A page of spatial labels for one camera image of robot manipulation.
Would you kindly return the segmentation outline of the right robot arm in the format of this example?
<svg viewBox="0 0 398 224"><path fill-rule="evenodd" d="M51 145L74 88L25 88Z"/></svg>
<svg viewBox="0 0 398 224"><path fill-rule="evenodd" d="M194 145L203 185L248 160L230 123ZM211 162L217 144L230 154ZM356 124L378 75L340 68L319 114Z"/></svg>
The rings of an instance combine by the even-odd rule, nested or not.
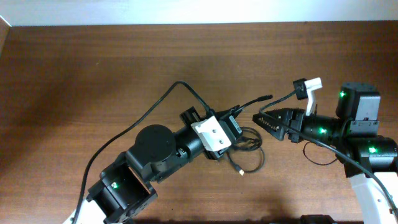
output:
<svg viewBox="0 0 398 224"><path fill-rule="evenodd" d="M397 223L397 143L379 135L381 96L365 83L344 83L335 117L317 114L318 81L297 80L293 94L307 99L306 109L262 107L252 120L279 141L306 140L331 150L344 165L345 176L363 213L364 223Z"/></svg>

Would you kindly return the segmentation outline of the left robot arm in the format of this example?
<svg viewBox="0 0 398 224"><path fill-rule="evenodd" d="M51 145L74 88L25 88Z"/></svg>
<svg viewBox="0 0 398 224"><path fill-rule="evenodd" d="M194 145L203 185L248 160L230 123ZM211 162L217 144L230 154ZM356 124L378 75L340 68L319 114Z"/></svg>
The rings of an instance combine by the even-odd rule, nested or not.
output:
<svg viewBox="0 0 398 224"><path fill-rule="evenodd" d="M132 223L132 218L157 198L152 182L162 182L203 154L217 161L241 137L238 107L200 117L184 111L177 132L153 124L142 129L134 145L120 153L88 190L80 211L66 223Z"/></svg>

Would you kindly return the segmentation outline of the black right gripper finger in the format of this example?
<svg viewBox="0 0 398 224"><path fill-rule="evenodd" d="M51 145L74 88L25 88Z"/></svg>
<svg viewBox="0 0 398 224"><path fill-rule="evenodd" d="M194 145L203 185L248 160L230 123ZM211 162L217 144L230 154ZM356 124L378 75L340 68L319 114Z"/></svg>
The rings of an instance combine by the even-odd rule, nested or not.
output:
<svg viewBox="0 0 398 224"><path fill-rule="evenodd" d="M290 125L290 120L292 119L291 115L286 114L274 114L271 116L287 126ZM292 139L294 136L294 133L291 133L288 129L276 124L274 119L270 119L269 117L260 113L254 114L252 120L279 141L283 141L286 134L288 135L289 139Z"/></svg>
<svg viewBox="0 0 398 224"><path fill-rule="evenodd" d="M274 118L278 121L302 121L303 109L299 108L282 108L277 110L266 111L265 115L260 114L260 119L264 121Z"/></svg>

